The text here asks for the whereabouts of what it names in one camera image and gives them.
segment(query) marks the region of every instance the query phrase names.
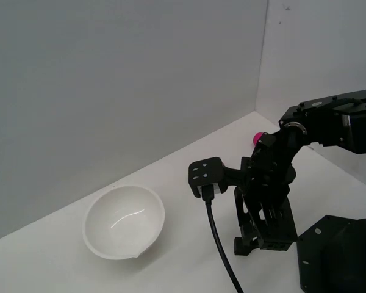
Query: robotic arm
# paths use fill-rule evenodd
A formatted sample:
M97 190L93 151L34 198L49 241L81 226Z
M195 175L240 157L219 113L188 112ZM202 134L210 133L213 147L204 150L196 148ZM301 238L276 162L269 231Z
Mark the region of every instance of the robotic arm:
M242 158L240 170L225 167L218 157L189 166L189 184L198 198L204 196L202 191L209 190L209 186L221 193L229 186L235 186L242 235L235 238L236 255L248 255L255 248L287 250L298 240L287 199L289 184L296 176L293 158L302 146L313 142L325 147L336 145L356 154L366 153L366 90L300 103L288 109L280 119L279 127L274 134L262 134L252 156ZM336 235L335 231L328 242ZM323 245L316 249L322 251ZM300 277L305 292L325 292L318 291L324 287L316 291L305 287L301 265Z

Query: black cable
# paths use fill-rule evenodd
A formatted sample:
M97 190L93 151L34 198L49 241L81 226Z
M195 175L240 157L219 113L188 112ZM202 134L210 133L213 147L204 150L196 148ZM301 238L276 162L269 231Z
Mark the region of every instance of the black cable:
M239 281L237 280L232 267L228 261L228 258L225 255L224 248L222 247L220 238L218 237L217 228L215 227L214 217L213 217L213 211L212 211L212 202L206 201L206 210L207 210L207 216L209 218L210 227L212 229L213 237L215 244L217 245L218 252L220 253L222 262L224 263L225 269L228 272L229 276L231 277L232 283L234 287L236 288L236 291L238 293L244 293L243 289L241 288Z

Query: black robotic arm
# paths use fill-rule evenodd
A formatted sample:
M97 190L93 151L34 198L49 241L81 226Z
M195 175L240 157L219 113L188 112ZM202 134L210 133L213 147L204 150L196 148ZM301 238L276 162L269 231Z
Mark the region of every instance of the black robotic arm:
M366 258L366 250L358 251L354 258L345 256L350 250L355 254L356 247L365 243L366 220L326 216L326 220L332 219L331 224L325 222L326 225L332 225L328 228L332 233L327 235L326 241L303 244L304 235L297 237L287 199L289 184L296 176L292 161L302 146L318 142L325 147L338 146L356 154L366 153L366 90L302 102L288 109L280 119L279 127L280 130L274 134L263 133L251 157L242 158L240 170L225 167L218 157L192 163L188 175L194 196L202 197L205 186L212 186L212 190L221 193L229 186L235 186L235 203L241 230L241 237L235 238L236 255L248 255L255 248L287 250L298 240L301 287L305 292L366 292L366 273L361 273L366 272L366 264L356 261ZM354 227L353 233L357 239L347 238L344 233L351 231L351 226L347 225L354 221L357 227ZM308 236L317 229L316 226L304 234ZM332 256L333 250L339 252L336 245L342 246L344 251L335 253L335 260L328 253L322 255L323 251L331 251ZM309 257L315 255L321 260L313 266L315 269L310 266L306 270L301 264L307 262L304 259L309 253ZM322 269L324 263L331 267L332 273ZM359 266L352 273L345 271L344 266L355 267L356 263ZM315 280L315 285L310 284L308 287L306 279L312 278L312 274L320 280ZM353 275L352 281L350 278L348 281L342 278L347 274L348 277Z

